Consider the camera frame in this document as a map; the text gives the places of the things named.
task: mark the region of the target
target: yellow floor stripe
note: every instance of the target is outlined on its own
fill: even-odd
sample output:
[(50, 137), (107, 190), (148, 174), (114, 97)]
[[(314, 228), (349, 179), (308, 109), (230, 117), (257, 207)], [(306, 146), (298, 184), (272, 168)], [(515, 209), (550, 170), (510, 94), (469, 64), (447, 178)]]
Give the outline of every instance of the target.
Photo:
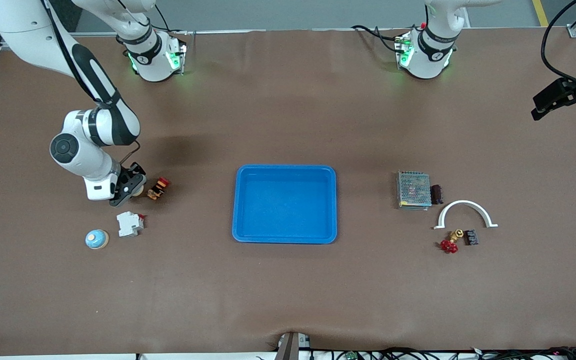
[(546, 12), (544, 12), (544, 7), (542, 6), (542, 0), (532, 0), (532, 6), (534, 7), (534, 11), (537, 13), (539, 25), (542, 27), (548, 27), (548, 18), (546, 18)]

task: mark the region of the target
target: metal bracket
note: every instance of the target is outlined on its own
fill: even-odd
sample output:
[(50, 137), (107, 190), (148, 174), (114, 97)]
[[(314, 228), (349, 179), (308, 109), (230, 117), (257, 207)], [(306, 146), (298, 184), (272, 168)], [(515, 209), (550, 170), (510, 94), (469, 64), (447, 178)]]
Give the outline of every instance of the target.
[(573, 28), (570, 23), (566, 24), (566, 30), (568, 30), (568, 34), (571, 38), (576, 38), (576, 29)]

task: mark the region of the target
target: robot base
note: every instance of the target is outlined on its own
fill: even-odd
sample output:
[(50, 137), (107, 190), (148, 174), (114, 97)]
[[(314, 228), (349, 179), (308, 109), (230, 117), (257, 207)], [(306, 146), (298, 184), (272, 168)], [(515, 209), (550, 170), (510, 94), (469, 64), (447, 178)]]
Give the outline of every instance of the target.
[(150, 64), (142, 64), (128, 55), (132, 70), (147, 82), (162, 82), (174, 74), (183, 75), (186, 66), (186, 43), (167, 32), (155, 31), (162, 46)]
[(395, 49), (403, 51), (403, 53), (397, 53), (397, 67), (405, 69), (416, 78), (432, 79), (448, 66), (453, 50), (450, 50), (444, 56), (445, 59), (441, 61), (430, 61), (428, 55), (419, 48), (418, 39), (420, 34), (420, 31), (413, 29), (397, 37)]

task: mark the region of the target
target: robotic arm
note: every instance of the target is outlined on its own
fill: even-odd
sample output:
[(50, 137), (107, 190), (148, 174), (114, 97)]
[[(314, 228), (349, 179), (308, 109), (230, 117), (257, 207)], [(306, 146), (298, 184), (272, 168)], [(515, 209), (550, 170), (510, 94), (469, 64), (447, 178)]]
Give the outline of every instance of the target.
[(124, 168), (101, 147), (135, 142), (139, 120), (90, 50), (64, 29), (50, 2), (0, 0), (0, 34), (23, 61), (75, 78), (96, 102), (95, 109), (66, 115), (50, 143), (54, 161), (84, 178), (90, 200), (118, 207), (137, 195), (146, 173), (136, 163)]
[(453, 54), (466, 23), (467, 7), (487, 7), (502, 0), (425, 0), (429, 12), (423, 29), (413, 28), (395, 44), (398, 65), (421, 79), (438, 76)]
[(164, 31), (153, 29), (143, 13), (155, 0), (72, 0), (117, 32), (117, 41), (128, 49), (132, 68), (144, 80), (160, 82), (183, 74), (186, 43)]

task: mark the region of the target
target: white arch-shaped plastic part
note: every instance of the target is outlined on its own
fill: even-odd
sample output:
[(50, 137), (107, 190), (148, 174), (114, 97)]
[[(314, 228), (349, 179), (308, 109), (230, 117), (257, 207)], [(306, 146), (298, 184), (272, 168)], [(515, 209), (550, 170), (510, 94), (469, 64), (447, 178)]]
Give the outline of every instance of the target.
[(457, 201), (453, 201), (453, 202), (449, 203), (448, 205), (446, 205), (446, 207), (444, 207), (441, 210), (441, 213), (439, 214), (439, 221), (437, 223), (437, 226), (434, 227), (435, 230), (446, 228), (446, 213), (448, 212), (448, 210), (450, 210), (450, 208), (454, 207), (455, 205), (459, 205), (459, 204), (464, 204), (464, 205), (467, 205), (467, 206), (473, 208), (474, 210), (477, 210), (477, 212), (481, 215), (481, 217), (484, 218), (484, 223), (486, 223), (487, 228), (499, 227), (498, 224), (492, 223), (492, 219), (490, 219), (490, 215), (486, 212), (486, 209), (484, 209), (478, 203), (468, 201), (468, 200), (457, 200)]

